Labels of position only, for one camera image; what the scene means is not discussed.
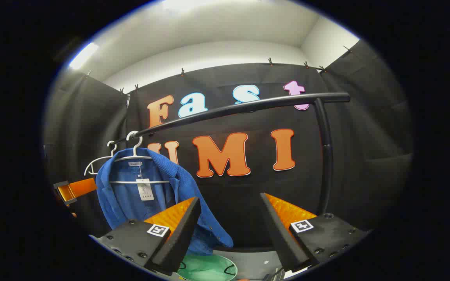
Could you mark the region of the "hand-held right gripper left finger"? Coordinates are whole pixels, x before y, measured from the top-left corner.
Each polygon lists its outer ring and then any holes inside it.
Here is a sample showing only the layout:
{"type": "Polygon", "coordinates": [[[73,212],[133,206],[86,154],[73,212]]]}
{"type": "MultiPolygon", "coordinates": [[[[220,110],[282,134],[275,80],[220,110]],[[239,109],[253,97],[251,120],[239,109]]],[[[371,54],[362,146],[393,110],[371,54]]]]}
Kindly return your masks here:
{"type": "Polygon", "coordinates": [[[90,238],[129,265],[171,276],[184,259],[200,214],[200,199],[193,196],[144,221],[131,219],[90,238]]]}

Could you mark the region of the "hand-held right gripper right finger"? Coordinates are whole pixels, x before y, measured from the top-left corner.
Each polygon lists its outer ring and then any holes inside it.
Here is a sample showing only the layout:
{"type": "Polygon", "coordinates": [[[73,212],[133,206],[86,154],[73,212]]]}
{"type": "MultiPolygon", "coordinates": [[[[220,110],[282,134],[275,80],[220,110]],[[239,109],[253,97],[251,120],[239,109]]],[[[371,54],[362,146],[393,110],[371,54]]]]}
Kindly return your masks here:
{"type": "Polygon", "coordinates": [[[260,198],[268,235],[286,271],[334,260],[369,235],[332,213],[315,215],[267,193],[260,198]]]}

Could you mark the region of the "green laundry hamper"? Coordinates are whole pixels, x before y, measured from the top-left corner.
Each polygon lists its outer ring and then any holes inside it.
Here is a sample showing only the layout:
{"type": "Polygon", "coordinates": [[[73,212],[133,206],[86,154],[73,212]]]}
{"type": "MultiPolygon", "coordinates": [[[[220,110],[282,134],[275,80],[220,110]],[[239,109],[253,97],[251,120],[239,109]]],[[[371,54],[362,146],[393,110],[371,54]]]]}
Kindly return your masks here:
{"type": "Polygon", "coordinates": [[[236,264],[219,255],[186,255],[177,270],[190,281],[232,281],[237,273],[236,264]]]}

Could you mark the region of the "blue corduroy jacket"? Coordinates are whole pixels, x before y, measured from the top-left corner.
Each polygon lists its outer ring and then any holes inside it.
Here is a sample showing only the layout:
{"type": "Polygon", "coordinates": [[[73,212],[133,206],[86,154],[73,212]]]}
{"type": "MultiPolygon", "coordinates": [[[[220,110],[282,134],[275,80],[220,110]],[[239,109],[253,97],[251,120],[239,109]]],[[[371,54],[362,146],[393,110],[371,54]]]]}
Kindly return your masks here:
{"type": "Polygon", "coordinates": [[[195,179],[180,165],[145,148],[137,148],[137,155],[148,159],[114,162],[133,155],[133,149],[118,151],[95,177],[96,192],[109,226],[114,229],[124,222],[143,221],[177,203],[196,196],[200,199],[201,214],[193,230],[187,254],[209,256],[215,247],[232,247],[232,237],[224,230],[205,202],[195,179]],[[157,184],[112,184],[110,181],[156,181],[157,184]]]}

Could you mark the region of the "black clothes rack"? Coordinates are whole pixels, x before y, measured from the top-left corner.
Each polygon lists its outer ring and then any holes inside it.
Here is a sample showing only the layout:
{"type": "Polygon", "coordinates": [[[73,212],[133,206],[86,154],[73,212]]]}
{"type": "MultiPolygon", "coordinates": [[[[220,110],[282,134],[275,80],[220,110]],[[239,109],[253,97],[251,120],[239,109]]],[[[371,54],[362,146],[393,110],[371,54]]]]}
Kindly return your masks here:
{"type": "Polygon", "coordinates": [[[232,114],[244,112],[268,110],[275,107],[287,107],[299,104],[313,104],[320,132],[320,143],[323,153],[323,177],[320,189],[320,198],[318,200],[317,214],[321,215],[327,211],[332,189],[332,176],[334,171],[333,145],[330,133],[330,122],[325,110],[326,103],[348,103],[350,95],[346,92],[327,92],[318,94],[300,94],[296,96],[283,96],[277,98],[266,98],[259,101],[251,101],[238,105],[218,107],[214,110],[208,110],[198,114],[192,114],[188,117],[163,123],[152,128],[141,130],[137,133],[129,133],[126,137],[117,139],[112,144],[128,142],[130,139],[138,138],[143,135],[151,135],[161,130],[167,130],[179,126],[185,126],[190,123],[196,123],[218,117],[226,117],[232,114]]]}

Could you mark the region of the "black backdrop cloth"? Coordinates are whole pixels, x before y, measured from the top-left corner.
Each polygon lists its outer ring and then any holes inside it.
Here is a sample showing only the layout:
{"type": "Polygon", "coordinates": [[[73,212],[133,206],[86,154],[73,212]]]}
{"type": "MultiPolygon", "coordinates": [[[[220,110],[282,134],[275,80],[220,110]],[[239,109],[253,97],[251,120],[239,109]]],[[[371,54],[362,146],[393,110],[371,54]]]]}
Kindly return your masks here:
{"type": "MultiPolygon", "coordinates": [[[[386,62],[358,41],[325,72],[301,65],[245,63],[174,75],[131,92],[79,71],[67,71],[51,88],[43,151],[51,183],[83,179],[86,165],[108,155],[107,142],[149,126],[148,105],[172,95],[168,117],[178,119],[187,94],[203,94],[209,110],[232,105],[241,85],[255,85],[259,98],[288,96],[296,82],[308,94],[346,92],[349,103],[325,105],[334,157],[327,212],[366,231],[377,228],[402,193],[413,155],[407,98],[386,62]]],[[[179,165],[236,249],[270,247],[259,194],[266,192],[316,212],[323,153],[314,106],[277,107],[233,114],[143,137],[164,146],[178,142],[179,165]]]]}

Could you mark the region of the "row of small backdrop clips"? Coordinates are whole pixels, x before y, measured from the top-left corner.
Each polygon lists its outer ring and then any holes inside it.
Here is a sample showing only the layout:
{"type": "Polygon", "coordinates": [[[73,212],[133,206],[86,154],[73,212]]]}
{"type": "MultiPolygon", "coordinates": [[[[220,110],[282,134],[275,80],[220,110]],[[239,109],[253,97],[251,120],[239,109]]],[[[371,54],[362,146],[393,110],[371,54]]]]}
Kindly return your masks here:
{"type": "Polygon", "coordinates": [[[84,66],[82,72],[127,94],[135,87],[215,66],[267,63],[271,59],[275,64],[303,65],[307,62],[309,66],[318,67],[328,66],[338,57],[334,54],[316,62],[294,46],[260,41],[218,41],[168,50],[133,63],[106,78],[100,77],[99,67],[84,66]]]}

